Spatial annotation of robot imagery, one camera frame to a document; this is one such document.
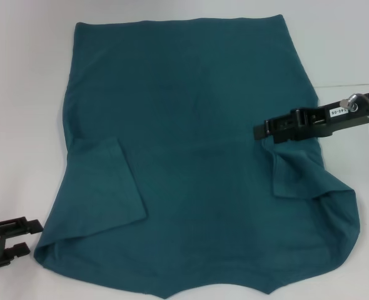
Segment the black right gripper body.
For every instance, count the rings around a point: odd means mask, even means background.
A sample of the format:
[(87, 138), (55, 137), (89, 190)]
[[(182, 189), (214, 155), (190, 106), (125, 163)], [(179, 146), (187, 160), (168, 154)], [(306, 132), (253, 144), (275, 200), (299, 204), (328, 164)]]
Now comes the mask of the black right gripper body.
[(325, 138), (334, 132), (369, 123), (369, 94), (357, 94), (356, 108), (349, 110), (334, 102), (316, 108), (297, 109), (292, 112), (295, 127), (291, 132), (292, 141), (309, 138)]

